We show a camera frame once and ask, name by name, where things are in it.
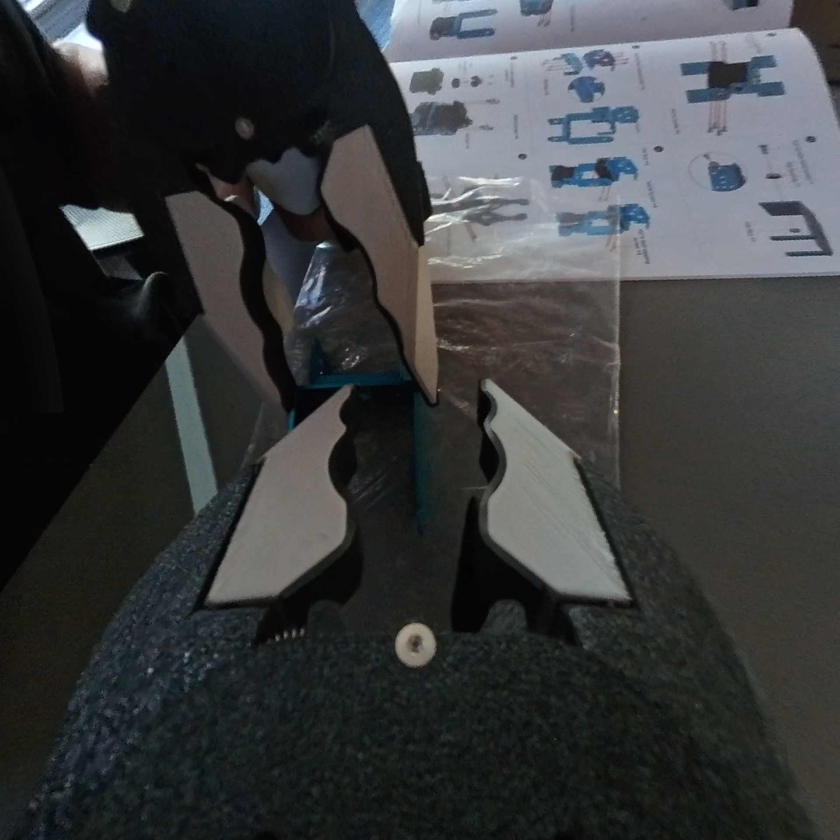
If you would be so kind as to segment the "person's left hand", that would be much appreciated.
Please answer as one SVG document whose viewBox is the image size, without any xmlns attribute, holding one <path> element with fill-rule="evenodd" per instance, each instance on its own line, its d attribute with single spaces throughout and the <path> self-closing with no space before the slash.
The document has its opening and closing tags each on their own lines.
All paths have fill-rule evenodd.
<svg viewBox="0 0 840 840">
<path fill-rule="evenodd" d="M 225 202 L 232 203 L 244 210 L 247 215 L 257 219 L 258 197 L 257 186 L 250 180 L 247 174 L 236 182 L 226 182 L 216 178 L 209 171 L 206 173 L 217 197 Z M 277 212 L 281 222 L 292 237 L 312 243 L 320 243 L 333 237 L 333 231 L 327 221 L 322 207 L 317 207 L 309 214 L 293 213 L 280 203 L 269 199 L 272 209 Z"/>
</svg>

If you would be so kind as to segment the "white assembly instruction booklet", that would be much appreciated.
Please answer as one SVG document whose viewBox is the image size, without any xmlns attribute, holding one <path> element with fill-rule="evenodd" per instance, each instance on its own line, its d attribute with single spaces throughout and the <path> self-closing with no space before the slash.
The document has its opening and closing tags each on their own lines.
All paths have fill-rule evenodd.
<svg viewBox="0 0 840 840">
<path fill-rule="evenodd" d="M 395 2 L 433 282 L 838 275 L 838 125 L 792 2 Z"/>
</svg>

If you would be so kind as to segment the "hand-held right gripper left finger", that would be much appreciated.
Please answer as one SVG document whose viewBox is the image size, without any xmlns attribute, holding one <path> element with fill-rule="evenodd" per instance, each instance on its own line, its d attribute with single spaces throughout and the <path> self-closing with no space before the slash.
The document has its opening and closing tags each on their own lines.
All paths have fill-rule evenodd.
<svg viewBox="0 0 840 840">
<path fill-rule="evenodd" d="M 352 384 L 339 388 L 259 459 L 205 608 L 287 599 L 350 549 L 357 395 Z"/>
</svg>

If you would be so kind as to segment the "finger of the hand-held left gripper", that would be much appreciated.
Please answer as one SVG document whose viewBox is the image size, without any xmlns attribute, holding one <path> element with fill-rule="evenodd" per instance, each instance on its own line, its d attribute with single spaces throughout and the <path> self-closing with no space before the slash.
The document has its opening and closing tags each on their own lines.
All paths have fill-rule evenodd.
<svg viewBox="0 0 840 840">
<path fill-rule="evenodd" d="M 285 352 L 293 302 L 259 225 L 204 192 L 174 194 L 165 204 L 208 328 L 260 396 L 289 412 L 297 390 Z"/>
<path fill-rule="evenodd" d="M 322 174 L 322 200 L 364 253 L 374 298 L 392 324 L 404 365 L 438 403 L 438 345 L 425 247 L 408 225 L 370 126 L 338 138 Z"/>
</svg>

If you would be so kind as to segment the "blue metal bracket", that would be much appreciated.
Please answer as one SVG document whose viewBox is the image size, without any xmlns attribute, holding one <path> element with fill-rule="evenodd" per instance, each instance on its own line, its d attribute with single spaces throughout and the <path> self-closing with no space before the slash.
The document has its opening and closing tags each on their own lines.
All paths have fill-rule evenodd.
<svg viewBox="0 0 840 840">
<path fill-rule="evenodd" d="M 309 415 L 325 403 L 331 394 L 346 385 L 353 385 L 357 396 L 371 400 L 375 396 L 412 395 L 412 441 L 415 521 L 418 533 L 428 528 L 429 488 L 431 481 L 431 437 L 427 424 L 431 406 L 425 401 L 419 385 L 415 383 L 404 362 L 387 371 L 340 373 L 328 360 L 319 339 L 309 342 L 309 366 L 303 384 L 297 386 L 294 403 L 287 420 L 291 432 Z"/>
</svg>

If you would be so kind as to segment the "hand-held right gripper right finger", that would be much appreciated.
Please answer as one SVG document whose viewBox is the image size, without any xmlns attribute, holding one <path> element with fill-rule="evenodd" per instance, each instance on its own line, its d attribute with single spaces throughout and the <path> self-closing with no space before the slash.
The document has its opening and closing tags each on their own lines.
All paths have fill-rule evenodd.
<svg viewBox="0 0 840 840">
<path fill-rule="evenodd" d="M 632 604 L 578 455 L 491 379 L 478 397 L 485 545 L 562 602 Z"/>
</svg>

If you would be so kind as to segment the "grey mesh office chair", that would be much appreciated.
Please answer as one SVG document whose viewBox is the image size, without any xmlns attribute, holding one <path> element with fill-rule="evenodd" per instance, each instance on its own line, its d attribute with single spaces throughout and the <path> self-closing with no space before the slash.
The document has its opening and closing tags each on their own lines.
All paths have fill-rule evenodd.
<svg viewBox="0 0 840 840">
<path fill-rule="evenodd" d="M 172 318 L 170 281 L 159 273 L 159 260 L 134 216 L 72 204 L 61 211 L 103 275 L 102 306 L 116 319 L 165 333 Z"/>
</svg>

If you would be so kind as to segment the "clear plastic bag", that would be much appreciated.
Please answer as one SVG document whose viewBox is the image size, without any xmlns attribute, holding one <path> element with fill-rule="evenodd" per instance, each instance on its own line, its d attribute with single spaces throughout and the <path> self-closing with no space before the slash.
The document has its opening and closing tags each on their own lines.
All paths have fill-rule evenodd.
<svg viewBox="0 0 840 840">
<path fill-rule="evenodd" d="M 315 372 L 390 373 L 396 341 L 377 310 L 361 255 L 290 238 L 259 221 L 283 259 L 299 246 L 287 357 L 299 383 Z M 466 499 L 484 480 L 478 467 L 478 383 L 489 378 L 584 460 L 619 483 L 617 280 L 470 282 L 433 287 L 440 404 L 420 433 L 432 501 Z"/>
</svg>

